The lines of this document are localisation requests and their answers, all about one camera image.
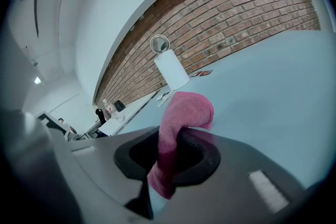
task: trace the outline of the bottle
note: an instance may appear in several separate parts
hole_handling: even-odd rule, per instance
[[[103,103],[104,103],[105,109],[111,115],[111,118],[113,118],[114,120],[116,120],[119,123],[122,123],[123,120],[125,119],[125,116],[119,114],[117,112],[117,110],[115,109],[114,105],[113,104],[109,104],[106,99],[103,100]]]

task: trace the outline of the paper towel holder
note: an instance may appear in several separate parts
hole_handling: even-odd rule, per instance
[[[161,54],[169,50],[170,42],[168,38],[163,35],[155,35],[151,38],[150,46],[153,52]]]

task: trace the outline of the person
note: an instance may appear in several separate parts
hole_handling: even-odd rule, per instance
[[[68,127],[70,128],[70,132],[71,132],[71,133],[77,134],[76,130],[75,130],[74,128],[72,128],[72,127],[70,126],[70,124],[68,124],[67,122],[65,122],[62,118],[59,118],[58,121],[59,121],[60,123],[65,124],[66,126],[68,126]]]

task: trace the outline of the ceiling light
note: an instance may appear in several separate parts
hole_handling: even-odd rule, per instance
[[[40,84],[41,83],[41,80],[39,77],[36,77],[36,79],[34,80],[35,84]]]

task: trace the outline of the white ceiling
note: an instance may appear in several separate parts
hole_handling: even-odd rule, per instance
[[[44,83],[56,81],[74,69],[74,41],[84,0],[37,0],[37,37],[34,0],[12,0],[8,24],[31,62],[37,62]]]

